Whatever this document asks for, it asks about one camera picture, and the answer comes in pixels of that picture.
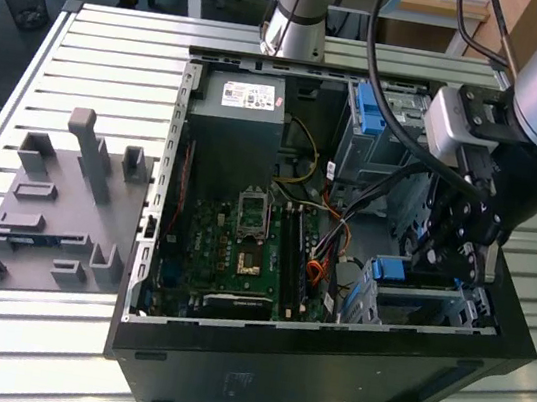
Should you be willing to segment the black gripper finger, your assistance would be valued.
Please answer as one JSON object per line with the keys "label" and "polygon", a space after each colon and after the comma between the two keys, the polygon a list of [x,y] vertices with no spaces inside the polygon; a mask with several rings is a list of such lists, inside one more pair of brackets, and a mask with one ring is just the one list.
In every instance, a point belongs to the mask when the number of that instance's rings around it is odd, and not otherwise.
{"label": "black gripper finger", "polygon": [[450,236],[454,228],[452,203],[459,201],[456,189],[449,184],[435,183],[427,199],[429,216],[424,232],[412,252],[411,269],[417,273],[433,273],[447,267]]}
{"label": "black gripper finger", "polygon": [[488,273],[494,277],[494,267],[486,265],[491,246],[501,232],[501,218],[492,207],[467,197],[461,198],[457,216],[460,221],[449,273],[462,283],[486,283]]}

